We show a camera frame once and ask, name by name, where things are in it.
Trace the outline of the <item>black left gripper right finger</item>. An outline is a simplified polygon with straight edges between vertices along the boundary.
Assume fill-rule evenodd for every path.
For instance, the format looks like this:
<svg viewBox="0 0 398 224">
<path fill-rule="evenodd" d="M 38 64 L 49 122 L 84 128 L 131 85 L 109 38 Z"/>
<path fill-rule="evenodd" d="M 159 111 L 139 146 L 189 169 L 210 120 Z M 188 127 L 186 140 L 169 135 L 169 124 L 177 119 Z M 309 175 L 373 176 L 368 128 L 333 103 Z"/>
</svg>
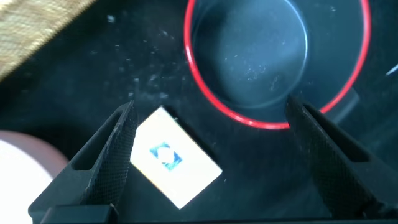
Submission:
<svg viewBox="0 0 398 224">
<path fill-rule="evenodd" d="M 397 218 L 395 170 L 309 103 L 289 96 L 285 116 L 322 200 L 335 218 Z"/>
</svg>

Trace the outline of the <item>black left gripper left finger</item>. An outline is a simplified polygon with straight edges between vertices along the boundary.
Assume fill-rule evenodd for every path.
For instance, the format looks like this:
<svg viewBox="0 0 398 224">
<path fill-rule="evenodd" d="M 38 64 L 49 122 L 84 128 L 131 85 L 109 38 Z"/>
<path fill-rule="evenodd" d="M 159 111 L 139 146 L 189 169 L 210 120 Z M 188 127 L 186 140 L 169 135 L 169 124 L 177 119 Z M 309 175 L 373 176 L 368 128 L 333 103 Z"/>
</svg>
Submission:
<svg viewBox="0 0 398 224">
<path fill-rule="evenodd" d="M 34 223 L 117 223 L 137 129 L 134 102 L 119 108 L 28 208 Z"/>
</svg>

